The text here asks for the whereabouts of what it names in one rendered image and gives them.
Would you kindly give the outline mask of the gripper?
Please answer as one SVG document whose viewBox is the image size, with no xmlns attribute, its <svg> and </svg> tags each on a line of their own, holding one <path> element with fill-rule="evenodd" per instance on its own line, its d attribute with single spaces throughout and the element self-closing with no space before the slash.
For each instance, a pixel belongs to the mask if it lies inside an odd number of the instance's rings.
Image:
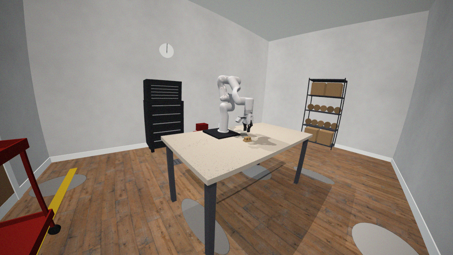
<svg viewBox="0 0 453 255">
<path fill-rule="evenodd" d="M 252 113 L 244 113 L 245 118 L 243 118 L 243 125 L 244 131 L 250 132 L 250 128 L 253 126 L 253 114 Z M 250 125 L 249 125 L 250 124 Z"/>
</svg>

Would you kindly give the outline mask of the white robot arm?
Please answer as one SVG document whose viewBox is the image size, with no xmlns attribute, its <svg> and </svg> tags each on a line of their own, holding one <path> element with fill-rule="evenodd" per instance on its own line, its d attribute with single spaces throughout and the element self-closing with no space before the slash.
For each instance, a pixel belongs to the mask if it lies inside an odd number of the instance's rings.
<svg viewBox="0 0 453 255">
<path fill-rule="evenodd" d="M 220 104 L 220 123 L 218 132 L 221 133 L 228 133 L 228 119 L 229 115 L 227 112 L 234 111 L 234 104 L 236 105 L 244 105 L 245 113 L 253 113 L 253 98 L 244 98 L 238 96 L 238 91 L 241 89 L 240 87 L 241 80 L 235 76 L 219 76 L 217 79 L 217 85 L 219 87 L 219 95 L 220 100 L 223 102 L 229 103 L 221 103 Z M 227 93 L 227 88 L 224 84 L 229 84 L 232 89 L 232 94 Z"/>
</svg>

